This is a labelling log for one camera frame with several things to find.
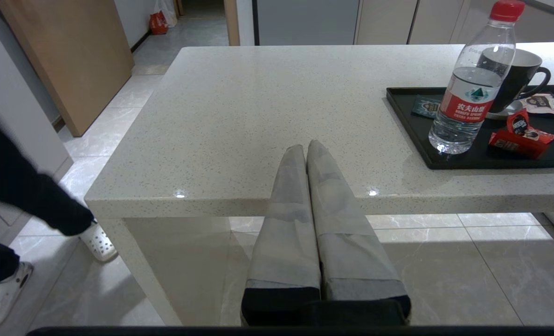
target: mug handle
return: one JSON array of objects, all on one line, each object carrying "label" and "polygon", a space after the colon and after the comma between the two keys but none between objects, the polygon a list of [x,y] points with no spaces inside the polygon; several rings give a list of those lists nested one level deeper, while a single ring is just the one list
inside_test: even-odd
[{"label": "mug handle", "polygon": [[539,73],[539,72],[544,72],[544,75],[545,75],[542,83],[540,83],[537,87],[533,88],[532,90],[529,90],[528,92],[518,94],[518,97],[516,99],[523,99],[529,96],[533,96],[539,93],[540,91],[542,91],[542,89],[548,84],[548,81],[550,81],[550,70],[541,66],[540,68],[538,68],[538,70],[536,70],[536,73]]}]

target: person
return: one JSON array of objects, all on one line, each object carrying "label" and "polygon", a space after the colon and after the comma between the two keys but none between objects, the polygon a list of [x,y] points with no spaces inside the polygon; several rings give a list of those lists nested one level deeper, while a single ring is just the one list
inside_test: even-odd
[{"label": "person", "polygon": [[[92,213],[47,174],[40,174],[0,129],[0,202],[39,217],[65,236],[79,235],[100,261],[117,252]],[[34,267],[0,244],[0,324],[10,313]]]}]

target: red candy wrapper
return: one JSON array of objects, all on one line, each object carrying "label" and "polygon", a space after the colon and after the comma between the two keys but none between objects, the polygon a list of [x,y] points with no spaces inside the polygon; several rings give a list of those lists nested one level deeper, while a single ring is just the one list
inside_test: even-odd
[{"label": "red candy wrapper", "polygon": [[488,144],[537,159],[554,140],[554,134],[530,126],[528,111],[520,110],[507,118],[507,130],[491,135]]}]

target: speckled stone surface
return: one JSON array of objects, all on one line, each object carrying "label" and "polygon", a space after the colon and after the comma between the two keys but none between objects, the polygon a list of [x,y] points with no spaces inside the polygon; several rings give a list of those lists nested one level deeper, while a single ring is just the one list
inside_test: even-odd
[{"label": "speckled stone surface", "polygon": [[[554,212],[554,168],[430,170],[386,101],[446,86],[461,47],[183,48],[85,200],[98,217],[262,216],[285,149],[317,139],[367,215]],[[554,84],[554,43],[518,47]]]}]

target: white crocs shoe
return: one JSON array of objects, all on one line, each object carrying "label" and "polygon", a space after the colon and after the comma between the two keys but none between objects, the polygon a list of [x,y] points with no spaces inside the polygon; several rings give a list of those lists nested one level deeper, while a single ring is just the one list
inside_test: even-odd
[{"label": "white crocs shoe", "polygon": [[21,261],[14,276],[0,282],[0,324],[10,314],[18,295],[26,285],[33,270],[30,262]]},{"label": "white crocs shoe", "polygon": [[110,260],[118,253],[98,224],[81,233],[80,239],[87,245],[94,257],[102,262]]}]

